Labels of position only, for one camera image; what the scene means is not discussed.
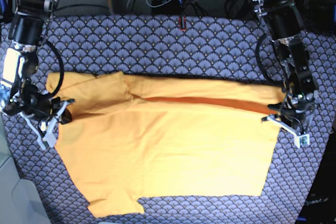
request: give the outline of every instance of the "blue-gray patterned cloth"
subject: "blue-gray patterned cloth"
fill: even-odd
[[[189,17],[187,24],[188,30],[182,32],[176,17],[63,17],[52,23],[48,39],[62,54],[66,71],[103,74],[121,70],[264,81],[255,59],[257,40],[264,33],[258,23]],[[8,26],[2,31],[2,55],[8,47],[7,33]],[[280,131],[260,197],[141,198],[144,215],[95,219],[57,152],[41,151],[24,120],[14,116],[4,121],[19,174],[34,182],[52,223],[294,223],[319,168],[336,105],[335,38],[313,33],[302,36],[320,85],[320,105],[310,128],[311,145],[297,149],[292,136]],[[59,71],[59,67],[46,46],[38,54],[40,68],[33,81],[43,89],[48,73]],[[260,54],[272,78],[281,80],[269,42],[262,45]]]

